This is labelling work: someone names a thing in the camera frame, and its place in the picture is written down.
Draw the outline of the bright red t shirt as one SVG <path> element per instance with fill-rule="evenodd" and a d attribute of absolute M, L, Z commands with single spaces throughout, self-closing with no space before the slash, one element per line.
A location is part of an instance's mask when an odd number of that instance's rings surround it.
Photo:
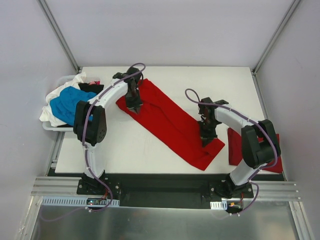
<path fill-rule="evenodd" d="M 139 87 L 139 93 L 143 105 L 138 114 L 127 108 L 125 97 L 116 105 L 188 164 L 206 170 L 225 143 L 215 138 L 203 146 L 198 122 L 148 79 Z"/>

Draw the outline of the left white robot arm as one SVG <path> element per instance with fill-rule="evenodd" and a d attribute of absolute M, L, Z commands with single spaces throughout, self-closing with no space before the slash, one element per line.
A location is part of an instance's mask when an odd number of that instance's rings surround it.
<path fill-rule="evenodd" d="M 117 72 L 112 81 L 93 99 L 76 104 L 73 132 L 81 142 L 85 169 L 78 182 L 78 195 L 111 194 L 105 182 L 105 159 L 98 145 L 107 135 L 106 110 L 124 97 L 125 107 L 138 114 L 143 102 L 139 86 L 143 82 L 143 69 L 134 64 L 124 73 Z"/>

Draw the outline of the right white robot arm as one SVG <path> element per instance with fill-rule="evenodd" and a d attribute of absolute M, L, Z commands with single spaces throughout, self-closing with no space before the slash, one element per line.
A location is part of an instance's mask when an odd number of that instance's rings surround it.
<path fill-rule="evenodd" d="M 201 120 L 200 138 L 206 147 L 217 139 L 216 127 L 225 124 L 241 136 L 242 160 L 227 174 L 225 180 L 214 187 L 222 198 L 235 198 L 242 193 L 259 170 L 278 159 L 281 154 L 279 141 L 270 120 L 253 120 L 233 109 L 225 100 L 213 102 L 206 97 L 198 103 Z"/>

